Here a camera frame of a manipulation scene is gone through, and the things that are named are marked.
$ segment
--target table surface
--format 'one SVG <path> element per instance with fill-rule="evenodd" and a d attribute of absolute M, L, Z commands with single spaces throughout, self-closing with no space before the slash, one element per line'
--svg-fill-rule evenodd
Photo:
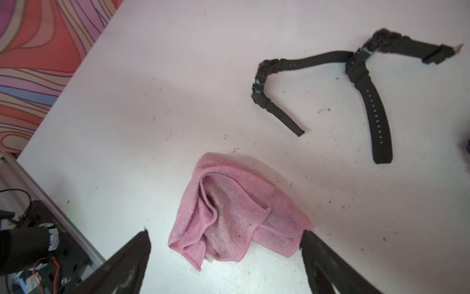
<path fill-rule="evenodd" d="M 343 64 L 269 77 L 306 133 L 251 100 L 257 65 L 354 51 L 382 27 L 470 44 L 470 5 L 439 1 L 126 1 L 21 154 L 20 164 L 105 258 L 147 228 L 142 293 L 309 293 L 300 252 L 252 244 L 195 271 L 167 247 L 205 152 L 276 183 L 340 256 L 384 293 L 462 293 L 470 270 L 470 50 L 439 65 L 368 60 L 394 159 L 372 160 L 367 116 Z"/>

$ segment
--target cloth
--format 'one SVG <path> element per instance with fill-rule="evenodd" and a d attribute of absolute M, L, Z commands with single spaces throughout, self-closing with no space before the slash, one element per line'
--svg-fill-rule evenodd
<path fill-rule="evenodd" d="M 243 259 L 251 240 L 286 257 L 312 222 L 257 171 L 214 153 L 203 155 L 181 199 L 168 246 L 197 270 L 205 256 Z"/>

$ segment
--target colorful wavy pattern rug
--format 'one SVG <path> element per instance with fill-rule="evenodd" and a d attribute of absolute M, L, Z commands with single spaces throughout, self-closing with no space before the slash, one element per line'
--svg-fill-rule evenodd
<path fill-rule="evenodd" d="M 123 0 L 0 0 L 0 153 L 20 153 Z"/>

